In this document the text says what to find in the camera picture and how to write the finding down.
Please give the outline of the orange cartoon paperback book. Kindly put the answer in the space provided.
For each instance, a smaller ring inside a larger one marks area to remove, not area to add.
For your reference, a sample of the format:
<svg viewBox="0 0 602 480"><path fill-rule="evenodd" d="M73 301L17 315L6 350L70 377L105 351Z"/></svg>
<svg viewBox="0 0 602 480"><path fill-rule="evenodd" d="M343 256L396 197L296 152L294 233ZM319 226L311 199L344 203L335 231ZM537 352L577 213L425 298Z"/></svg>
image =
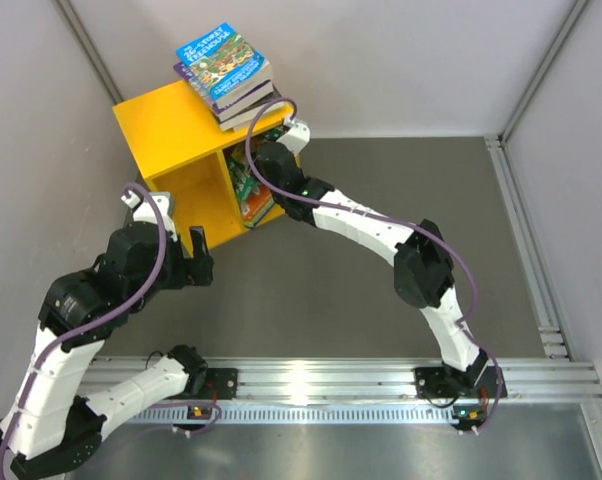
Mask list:
<svg viewBox="0 0 602 480"><path fill-rule="evenodd" d="M270 190L260 186L253 190L245 200L238 201L243 223L248 228L254 228L269 213L275 202Z"/></svg>

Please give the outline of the lime green cartoon book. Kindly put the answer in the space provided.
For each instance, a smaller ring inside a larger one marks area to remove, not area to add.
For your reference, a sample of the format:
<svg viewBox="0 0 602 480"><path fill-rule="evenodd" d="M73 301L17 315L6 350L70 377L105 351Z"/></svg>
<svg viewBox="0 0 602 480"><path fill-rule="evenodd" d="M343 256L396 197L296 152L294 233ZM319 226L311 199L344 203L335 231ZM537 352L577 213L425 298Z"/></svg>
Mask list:
<svg viewBox="0 0 602 480"><path fill-rule="evenodd" d="M258 202L241 202L240 211L244 225L249 228L255 228L272 210L275 202L272 199Z"/></svg>

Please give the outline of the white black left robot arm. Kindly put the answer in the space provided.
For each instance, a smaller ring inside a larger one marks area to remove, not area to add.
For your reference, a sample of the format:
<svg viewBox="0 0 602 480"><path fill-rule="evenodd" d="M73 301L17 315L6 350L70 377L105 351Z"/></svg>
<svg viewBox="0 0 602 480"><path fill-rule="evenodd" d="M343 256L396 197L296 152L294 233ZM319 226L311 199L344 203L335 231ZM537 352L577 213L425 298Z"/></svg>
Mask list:
<svg viewBox="0 0 602 480"><path fill-rule="evenodd" d="M154 269L159 229L134 221L113 232L105 253L83 270L55 280L39 313L35 349L14 405L0 420L0 451L11 451L19 479L70 472L89 460L119 426L164 399L195 397L207 384L207 362L177 345L152 367L105 391L77 393L112 332L161 290L208 286L214 261L202 227L193 227L192 257L168 235Z"/></svg>

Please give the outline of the dark green treehouse book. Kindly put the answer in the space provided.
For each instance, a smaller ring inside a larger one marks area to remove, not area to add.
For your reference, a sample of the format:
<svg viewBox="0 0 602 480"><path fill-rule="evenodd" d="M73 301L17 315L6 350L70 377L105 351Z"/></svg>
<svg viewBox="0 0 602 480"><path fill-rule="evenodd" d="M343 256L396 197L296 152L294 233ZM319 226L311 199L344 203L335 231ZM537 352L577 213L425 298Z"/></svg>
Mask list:
<svg viewBox="0 0 602 480"><path fill-rule="evenodd" d="M260 192L259 181L247 163L243 145L236 145L230 150L226 157L226 164L239 201L246 201L253 193Z"/></svg>

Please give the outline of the light blue 26-storey treehouse book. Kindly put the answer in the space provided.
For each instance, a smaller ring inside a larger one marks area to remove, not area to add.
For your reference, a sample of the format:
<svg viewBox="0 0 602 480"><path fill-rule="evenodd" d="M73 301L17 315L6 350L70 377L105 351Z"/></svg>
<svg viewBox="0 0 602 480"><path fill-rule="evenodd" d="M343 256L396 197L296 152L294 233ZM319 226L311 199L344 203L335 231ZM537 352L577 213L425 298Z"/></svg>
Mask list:
<svg viewBox="0 0 602 480"><path fill-rule="evenodd" d="M238 87L273 81L269 60L227 22L179 47L175 54L213 99Z"/></svg>

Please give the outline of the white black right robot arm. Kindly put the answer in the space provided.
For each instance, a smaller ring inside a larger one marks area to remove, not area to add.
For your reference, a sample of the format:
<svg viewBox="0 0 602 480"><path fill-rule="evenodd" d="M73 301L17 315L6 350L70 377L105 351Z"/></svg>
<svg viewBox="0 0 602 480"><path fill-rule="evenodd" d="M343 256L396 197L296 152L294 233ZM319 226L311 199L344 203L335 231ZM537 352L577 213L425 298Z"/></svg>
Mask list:
<svg viewBox="0 0 602 480"><path fill-rule="evenodd" d="M245 142L248 164L292 219L341 235L372 251L393 270L396 294L419 310L432 331L442 366L425 375L424 399L479 396L489 356L470 333L456 292L452 251L429 220L405 224L366 208L332 184L306 175L282 140Z"/></svg>

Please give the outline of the dark brown paperback book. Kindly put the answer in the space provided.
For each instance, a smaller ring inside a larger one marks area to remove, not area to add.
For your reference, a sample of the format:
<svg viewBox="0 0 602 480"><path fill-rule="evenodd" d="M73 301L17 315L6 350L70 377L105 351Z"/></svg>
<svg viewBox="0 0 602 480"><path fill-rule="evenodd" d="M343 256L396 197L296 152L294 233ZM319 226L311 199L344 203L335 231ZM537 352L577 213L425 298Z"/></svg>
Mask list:
<svg viewBox="0 0 602 480"><path fill-rule="evenodd" d="M273 90L270 93L241 109L238 109L235 105L224 109L221 113L215 115L215 119L223 132L236 132L247 127L265 106L267 106L265 113L280 110L283 107L283 104L274 103L274 101L280 100L281 98L282 95L279 90L276 87L273 87Z"/></svg>

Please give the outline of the blue 91-storey treehouse book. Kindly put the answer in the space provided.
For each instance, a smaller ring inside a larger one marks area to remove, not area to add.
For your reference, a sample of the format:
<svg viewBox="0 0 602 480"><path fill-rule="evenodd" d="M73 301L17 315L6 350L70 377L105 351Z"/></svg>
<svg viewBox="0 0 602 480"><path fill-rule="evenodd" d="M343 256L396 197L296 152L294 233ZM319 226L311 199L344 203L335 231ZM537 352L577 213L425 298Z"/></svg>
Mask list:
<svg viewBox="0 0 602 480"><path fill-rule="evenodd" d="M272 220L275 220L281 216L284 216L284 210L278 205L272 205L267 211L263 210L260 216L254 217L249 221L245 221L245 227L252 230L259 227L262 224L266 224Z"/></svg>

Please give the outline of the purple 52-storey treehouse book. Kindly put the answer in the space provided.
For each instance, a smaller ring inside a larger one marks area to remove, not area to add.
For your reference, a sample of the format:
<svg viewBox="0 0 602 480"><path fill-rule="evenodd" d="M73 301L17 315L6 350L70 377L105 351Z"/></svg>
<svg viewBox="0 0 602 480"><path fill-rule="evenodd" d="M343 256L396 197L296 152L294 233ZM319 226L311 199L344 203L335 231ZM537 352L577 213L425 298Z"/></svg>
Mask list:
<svg viewBox="0 0 602 480"><path fill-rule="evenodd" d="M261 83L238 87L228 95L213 99L211 94L197 83L194 73L182 62L174 64L173 70L204 101L211 113L220 122L229 120L274 92L272 81L266 80Z"/></svg>

